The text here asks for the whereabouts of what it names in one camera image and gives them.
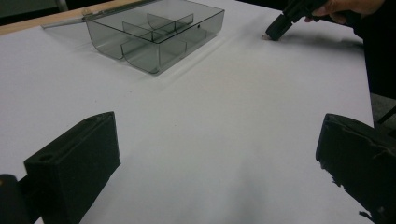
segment human hand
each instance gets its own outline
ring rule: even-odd
[[[351,10],[365,17],[377,12],[384,2],[385,0],[328,0],[323,6],[314,10],[312,15],[317,17],[329,15],[335,22],[345,24],[347,18],[338,12]],[[305,18],[305,21],[310,22],[312,19]]]

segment transparent plastic tray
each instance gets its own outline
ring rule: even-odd
[[[158,0],[94,14],[86,23],[97,50],[159,75],[212,39],[223,18],[220,8]]]

